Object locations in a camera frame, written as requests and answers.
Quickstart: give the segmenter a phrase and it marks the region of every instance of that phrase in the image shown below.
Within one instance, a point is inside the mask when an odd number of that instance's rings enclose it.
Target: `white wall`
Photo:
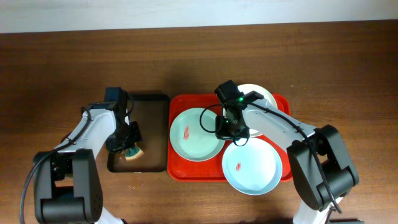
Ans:
[[[398,19],[398,0],[0,0],[0,32]]]

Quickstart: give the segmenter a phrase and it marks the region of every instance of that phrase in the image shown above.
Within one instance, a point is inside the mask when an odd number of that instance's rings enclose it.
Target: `red sticker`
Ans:
[[[237,165],[236,165],[236,171],[240,171],[241,170],[241,163],[239,162]]]
[[[184,139],[187,140],[188,138],[189,138],[189,126],[187,125],[184,131]]]

